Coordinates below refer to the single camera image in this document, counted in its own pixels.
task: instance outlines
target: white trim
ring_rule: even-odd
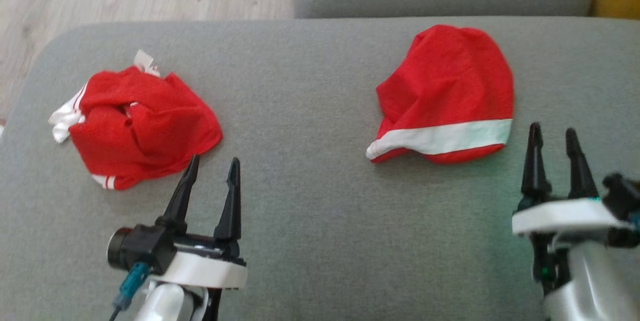
[[[394,129],[366,149],[373,160],[391,150],[407,148],[423,155],[439,155],[507,143],[512,119],[483,120],[449,125]]]
[[[107,185],[107,176],[102,176],[102,175],[91,175],[91,177],[95,180],[95,182],[97,182],[98,184],[100,184],[100,186],[102,186],[103,189],[106,189],[106,185]]]
[[[114,187],[115,182],[116,182],[116,177],[115,176],[107,177],[107,190],[115,189],[115,187]]]
[[[69,128],[75,124],[85,122],[85,116],[80,112],[80,101],[85,96],[87,84],[76,92],[70,100],[60,106],[48,118],[48,123],[53,125],[53,139],[59,144],[69,138]]]

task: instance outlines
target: red cloth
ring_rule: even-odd
[[[435,25],[420,32],[375,90],[383,119],[367,150],[374,163],[409,148],[436,163],[465,162],[505,146],[514,80],[498,45],[479,29]]]
[[[213,111],[174,73],[102,71],[80,97],[86,119],[69,127],[71,139],[89,172],[117,190],[178,173],[222,139]]]

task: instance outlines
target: robotic arm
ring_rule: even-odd
[[[542,161],[542,131],[529,130],[522,200],[512,216],[515,235],[533,246],[532,276],[542,286],[549,321],[633,321],[640,309],[615,271],[607,247],[640,244],[640,184],[619,173],[605,177],[602,199],[576,131],[566,131],[571,160],[567,198],[551,195]]]
[[[113,301],[114,313],[128,309],[139,287],[150,279],[135,321],[217,321],[222,289],[242,289],[247,263],[240,258],[240,160],[231,162],[229,191],[213,237],[187,233],[185,217],[200,157],[194,155],[162,216],[153,226],[117,230],[107,261],[128,276]]]

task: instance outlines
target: blue cable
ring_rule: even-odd
[[[114,321],[121,311],[126,311],[129,308],[133,296],[145,283],[150,273],[151,269],[144,262],[137,262],[133,265],[120,285],[118,296],[113,300],[112,305],[115,310],[109,321]]]

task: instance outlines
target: white tag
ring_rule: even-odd
[[[143,50],[137,50],[135,57],[133,57],[133,64],[138,68],[138,70],[149,75],[154,75],[155,77],[160,77],[160,71],[158,71],[158,67],[151,66],[153,62],[154,58],[149,56]]]

